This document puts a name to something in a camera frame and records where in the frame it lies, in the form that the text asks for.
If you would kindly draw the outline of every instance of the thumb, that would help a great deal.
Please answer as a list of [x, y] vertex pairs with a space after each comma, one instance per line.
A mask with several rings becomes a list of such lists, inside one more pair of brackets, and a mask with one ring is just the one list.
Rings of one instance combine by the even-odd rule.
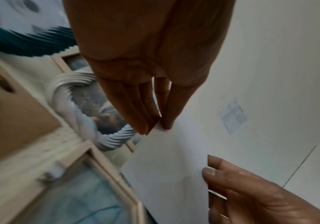
[[240, 171], [215, 170], [204, 168], [202, 170], [204, 180], [208, 185], [218, 186], [225, 190], [251, 196], [258, 202], [267, 203], [272, 197], [283, 193], [284, 189], [264, 178], [256, 175], [248, 176], [241, 174]]

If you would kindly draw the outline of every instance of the sheet of paper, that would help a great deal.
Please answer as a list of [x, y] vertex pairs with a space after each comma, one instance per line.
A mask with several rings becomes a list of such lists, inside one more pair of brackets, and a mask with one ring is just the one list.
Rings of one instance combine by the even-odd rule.
[[204, 138], [184, 111], [171, 130], [154, 128], [122, 173], [158, 224], [205, 224], [208, 187], [201, 171], [207, 152]]

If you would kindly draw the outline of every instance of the skin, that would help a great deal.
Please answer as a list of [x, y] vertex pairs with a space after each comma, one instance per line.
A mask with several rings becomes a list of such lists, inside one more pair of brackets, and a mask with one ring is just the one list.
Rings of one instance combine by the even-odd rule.
[[140, 134], [170, 129], [209, 73], [235, 0], [64, 0], [81, 54]]
[[279, 185], [218, 157], [208, 166], [208, 189], [227, 198], [209, 193], [210, 224], [320, 224], [319, 209]]

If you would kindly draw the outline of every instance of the white wall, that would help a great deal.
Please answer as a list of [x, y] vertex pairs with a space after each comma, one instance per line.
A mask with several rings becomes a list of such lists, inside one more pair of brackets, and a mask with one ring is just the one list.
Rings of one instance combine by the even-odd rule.
[[[217, 112], [233, 100], [248, 122], [229, 136]], [[283, 185], [320, 135], [320, 0], [238, 0], [187, 108], [214, 155]]]

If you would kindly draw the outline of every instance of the hand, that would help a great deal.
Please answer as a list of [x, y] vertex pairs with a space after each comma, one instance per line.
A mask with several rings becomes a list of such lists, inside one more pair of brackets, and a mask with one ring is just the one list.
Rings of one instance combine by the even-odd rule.
[[81, 54], [109, 101], [140, 134], [170, 129], [206, 80], [235, 0], [64, 0]]
[[218, 157], [208, 166], [208, 189], [227, 198], [209, 193], [210, 224], [320, 224], [319, 209], [279, 185]]

